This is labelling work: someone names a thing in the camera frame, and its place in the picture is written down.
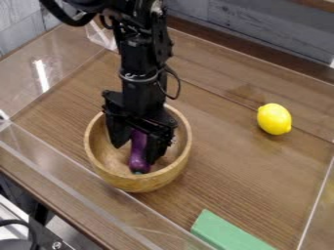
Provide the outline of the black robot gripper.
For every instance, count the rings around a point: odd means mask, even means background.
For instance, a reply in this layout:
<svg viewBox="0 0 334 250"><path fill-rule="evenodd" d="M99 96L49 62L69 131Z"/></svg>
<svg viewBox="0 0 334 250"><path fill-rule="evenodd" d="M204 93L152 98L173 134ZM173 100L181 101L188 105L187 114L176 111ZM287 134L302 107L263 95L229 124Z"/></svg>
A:
<svg viewBox="0 0 334 250"><path fill-rule="evenodd" d="M157 74L148 78L123 75L121 91L104 90L101 97L112 146L120 148L129 140L132 131L140 130L145 134L144 158L148 164L153 164L165 154L177 127L164 107L165 98L177 98L167 94L167 75Z"/></svg>

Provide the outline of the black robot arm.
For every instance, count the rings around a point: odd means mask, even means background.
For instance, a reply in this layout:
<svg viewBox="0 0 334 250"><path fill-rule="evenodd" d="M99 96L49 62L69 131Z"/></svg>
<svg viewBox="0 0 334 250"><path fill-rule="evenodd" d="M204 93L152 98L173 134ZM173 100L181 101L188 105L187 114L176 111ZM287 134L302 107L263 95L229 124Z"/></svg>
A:
<svg viewBox="0 0 334 250"><path fill-rule="evenodd" d="M171 145L175 119L164 109L168 98L167 77L175 71L167 64L173 42L167 30L163 0L64 0L83 12L70 18L54 0L40 0L54 18L69 26L83 26L100 19L113 31L120 55L121 90L105 90L103 112L113 147L121 147L137 130L145 134L143 159L152 164Z"/></svg>

